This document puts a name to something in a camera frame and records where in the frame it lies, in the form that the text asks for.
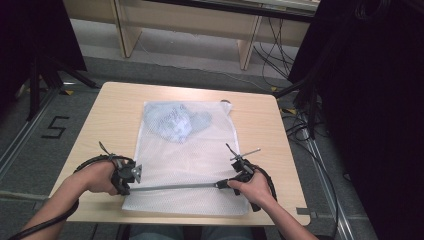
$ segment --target cable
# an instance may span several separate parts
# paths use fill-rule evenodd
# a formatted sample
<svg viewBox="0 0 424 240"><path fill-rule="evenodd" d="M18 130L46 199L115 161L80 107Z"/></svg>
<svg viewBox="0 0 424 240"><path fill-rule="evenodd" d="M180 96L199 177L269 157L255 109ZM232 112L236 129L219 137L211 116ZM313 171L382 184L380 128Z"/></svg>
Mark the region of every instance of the cable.
<svg viewBox="0 0 424 240"><path fill-rule="evenodd" d="M276 86L275 84L271 84L268 82L268 80L265 78L264 76L264 68L265 68L265 64L267 63L269 66L271 66L276 72L278 72L281 76L283 76L285 79L287 79L287 75L282 72L277 66L275 66L274 63L272 63L271 61L269 61L267 58L265 58L262 54L259 53L259 51L256 49L256 47L253 47L253 49L256 51L256 53L258 54L258 56L264 61L264 64L262 66L262 78L264 79L265 83L267 83L268 85L270 85L271 87L276 87L276 88L285 88L283 86Z"/></svg>
<svg viewBox="0 0 424 240"><path fill-rule="evenodd" d="M261 47L261 50L262 50L264 53L266 53L265 49L262 47L262 43L261 43L261 42L259 43L259 46ZM278 61L281 61L281 62L283 62L283 61L284 61L284 59L280 59L280 58L278 58L278 57L274 57L274 56L270 56L270 58L273 58L273 59L278 60Z"/></svg>
<svg viewBox="0 0 424 240"><path fill-rule="evenodd" d="M308 152L311 155L312 159L318 164L319 168L323 171L325 177L327 178L328 182L330 183L330 188L331 188L331 191L333 192L334 202L335 202L335 205L336 205L335 228L334 228L334 232L333 232L333 239L335 239L336 234L337 234L337 229L338 229L338 226L339 226L339 201L337 199L336 190L334 188L333 182L331 181L330 175L328 174L327 170L322 165L322 163L314 155L314 153L312 153L308 148L303 146L302 143L300 143L300 142L298 142L294 139L291 139L291 138L288 138L288 139L291 140L292 142L294 142L296 145L303 148L306 152Z"/></svg>
<svg viewBox="0 0 424 240"><path fill-rule="evenodd" d="M99 226L98 223L94 224L94 228L93 228L93 231L91 232L90 240L93 240L94 237L96 236L96 232L97 232L97 227L98 226Z"/></svg>
<svg viewBox="0 0 424 240"><path fill-rule="evenodd" d="M116 159L116 158L119 158L119 159L123 159L123 160L127 160L127 161L134 161L133 159L131 159L131 158L127 158L127 157L123 157L123 156L117 156L117 155L115 155L115 154L113 154L113 153L109 153L106 149L105 149L105 147L103 146L103 144L101 143L101 142L99 142L99 144L100 144L100 147L108 154L108 155L100 155L100 156L98 156L98 157L94 157L94 158L91 158L91 159L89 159L89 160L87 160L87 161L85 161L84 163L82 163L81 165L79 165L76 169L75 169L75 171L74 171L74 173L76 173L76 172L78 172L78 171L80 171L80 170L82 170L83 168L85 168L85 167L87 167L87 166L89 166L89 165L91 165L91 164L93 164L93 163L96 163L96 162L101 162L101 161L112 161L113 159ZM52 218L52 219L50 219L50 220L47 220L47 221L45 221L45 222L42 222L42 223L40 223L40 224L38 224L38 225L35 225L35 226L33 226L33 227L30 227L30 228L28 228L28 229L25 229L25 230L23 230L23 231L21 231L21 232L19 232L19 233L17 233L17 234L15 234L15 235L13 235L12 237L10 237L9 238L9 240L17 240L17 239L22 239L22 238L25 238L25 237L27 237L27 236L29 236L29 235L31 235L31 234L33 234L33 233L35 233L35 232L38 232L38 231L40 231L40 230L42 230L42 229L45 229L45 228L48 228L48 227L50 227L50 226L52 226L52 225L55 225L55 224L57 224L57 223L60 223L60 222L62 222L62 221L64 221L64 220L66 220L68 217L70 217L77 209L78 209L78 205L79 205L79 199L77 199L76 200L76 202L72 205L72 207L68 210L68 211L66 211L65 213L63 213L63 214L61 214L61 215L59 215L58 217L55 217L55 218Z"/></svg>
<svg viewBox="0 0 424 240"><path fill-rule="evenodd" d="M274 34L274 45L272 45L272 48L271 48L271 50L269 51L269 53L267 53L267 56L266 56L266 58L264 59L264 61L266 62L266 63L268 63L270 66L271 66L271 62L268 60L268 58L271 56L271 53L272 53L272 50L274 49L274 47L275 47L275 45L277 45L277 47L278 48L280 48L280 46L278 45L278 39L275 37L275 34ZM263 75L263 70L264 70L264 67L265 67L265 63L264 63L264 65L263 65L263 67L262 67L262 75ZM275 66L274 64L272 64L272 67L277 71L277 72L279 72L285 79L287 79L287 77L288 77L288 75L287 75L287 68L285 68L285 70L286 70L286 73L283 73L283 71L281 71L277 66Z"/></svg>
<svg viewBox="0 0 424 240"><path fill-rule="evenodd" d="M324 173L325 178L327 178L329 184L330 184L330 188L331 191L333 192L333 196L334 196L334 202L336 204L336 213L335 213L335 228L334 228L334 232L333 232L333 239L335 239L336 234L337 234L337 230L338 230L338 226L339 226L339 205L338 205L338 200L337 200L337 194L336 194L336 190L334 188L333 182L331 181L330 175L328 174L327 170L325 169L325 167L323 166L323 164L318 160L318 158L315 156L314 153L312 153L308 148L306 148L301 141L299 141L299 139L296 137L296 134L298 131L300 130L305 130L307 131L306 127L307 124L303 119L299 118L299 114L296 115L296 117L294 116L285 116L283 118L295 118L295 121L293 122L293 126L290 127L289 129L286 130L286 132L288 133L288 139L290 141L292 141L293 143L295 143L296 145L300 146L301 148L303 148L303 150L305 150L307 153L309 153L309 155L311 155L311 157L313 158L313 160L318 164L319 168L321 169L321 171ZM300 120L301 123L295 125L296 121ZM295 133L295 139L291 138L290 136L293 135L293 133ZM305 138L303 141L309 140L309 134L307 134L308 137Z"/></svg>
<svg viewBox="0 0 424 240"><path fill-rule="evenodd" d="M280 50L280 54L281 54L281 57L283 59L284 67L286 68L287 72L290 72L290 69L287 66L288 61L286 60L286 58L284 56L288 57L292 62L294 62L294 60L289 55L286 54L286 52L283 50L283 47L282 47L281 28L283 27L283 19L280 19L279 31L278 31L277 35L275 35L274 28L272 27L271 18L268 18L268 23L269 23L269 26L271 27L271 31L272 31L272 35L274 36L275 43L277 43L278 49Z"/></svg>
<svg viewBox="0 0 424 240"><path fill-rule="evenodd" d="M254 46L253 49L256 51L256 53L259 55L259 57L264 60L265 63L267 63L268 65L270 65L275 71L277 71L281 76L283 76L285 79L287 79L287 73L283 72L279 67L277 67L277 65L275 65L275 63L271 62L270 60L268 60L269 57L271 57L271 52L272 49L270 50L269 53L265 52L263 49L262 51L265 52L265 54L267 54L267 57L264 57L261 53L259 53L259 51L256 49L256 47Z"/></svg>

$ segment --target metal rod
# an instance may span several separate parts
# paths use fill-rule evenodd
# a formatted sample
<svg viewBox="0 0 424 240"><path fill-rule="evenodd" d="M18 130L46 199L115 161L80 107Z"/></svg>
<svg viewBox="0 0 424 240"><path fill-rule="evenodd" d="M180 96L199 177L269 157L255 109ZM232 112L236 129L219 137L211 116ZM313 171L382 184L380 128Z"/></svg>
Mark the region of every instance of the metal rod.
<svg viewBox="0 0 424 240"><path fill-rule="evenodd" d="M59 89L50 89L47 95L43 98L41 102L41 107L38 113L32 118L31 121L27 121L22 127L18 135L15 137L13 142L9 145L6 151L0 158L0 180L6 175L7 170L13 164L16 157L21 152L23 146L30 138L35 127L41 121L44 116L47 107L52 102L52 100L58 95Z"/></svg>
<svg viewBox="0 0 424 240"><path fill-rule="evenodd" d="M241 14L248 14L254 16L271 17L278 19L287 19L298 22L311 23L314 20L313 14L303 13L288 13L280 10L254 7L242 4L235 4L229 2L205 1L205 0L146 0L148 2L166 3L180 6L205 8L211 10L234 12Z"/></svg>
<svg viewBox="0 0 424 240"><path fill-rule="evenodd" d="M175 184L154 187L131 188L130 192L147 192L156 190L185 189L185 188L217 188L215 183Z"/></svg>
<svg viewBox="0 0 424 240"><path fill-rule="evenodd" d="M306 117L302 114L301 118L303 121L307 121ZM305 138L309 137L309 133L306 129L303 130L303 135ZM330 187L329 179L325 176L325 173L323 171L327 171L324 165L324 161L322 160L321 154L319 152L318 146L316 144L315 140L308 140L308 148L309 150L314 154L315 158L320 162L323 169L318 165L316 161L313 161L315 169L318 173L318 178L322 184L325 197L327 198L327 202L329 203L329 207L331 210L331 213L333 214L333 218L336 218L336 209L338 208L338 218L339 218L339 224L338 224L338 232L340 234L340 237L342 240L354 240L354 236L352 233L352 228L350 227L349 220L346 217L346 214L343 210L343 207L340 205L338 201L334 199L334 193L332 192L332 189Z"/></svg>
<svg viewBox="0 0 424 240"><path fill-rule="evenodd" d="M230 161L231 161L231 160L234 160L234 159L236 159L236 158L238 158L238 157L244 157L244 156L247 156L247 155L249 155L249 154L252 154L252 153L255 153L255 152L259 152L260 150L261 150L261 149L260 149L260 148L258 148L258 149L254 150L254 151L251 151L251 152L248 152L248 153L245 153L245 154L242 154L242 155L237 155L236 157L231 158L231 159L230 159Z"/></svg>

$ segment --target hand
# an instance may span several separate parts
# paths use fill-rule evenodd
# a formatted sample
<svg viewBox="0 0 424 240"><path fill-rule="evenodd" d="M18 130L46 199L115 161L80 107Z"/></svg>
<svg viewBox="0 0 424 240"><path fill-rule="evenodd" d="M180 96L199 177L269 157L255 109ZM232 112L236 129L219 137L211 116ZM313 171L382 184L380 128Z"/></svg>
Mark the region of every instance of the hand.
<svg viewBox="0 0 424 240"><path fill-rule="evenodd" d="M243 183L237 180L230 180L228 181L228 186L238 189L249 202L255 203L259 207L262 207L270 199L274 200L265 176L257 169L249 182Z"/></svg>
<svg viewBox="0 0 424 240"><path fill-rule="evenodd" d="M75 184L80 184L84 191L88 190L93 193L107 192L113 196L118 194L118 191L111 183L114 170L115 165L111 161L97 162L72 174L68 177L68 180L75 181Z"/></svg>

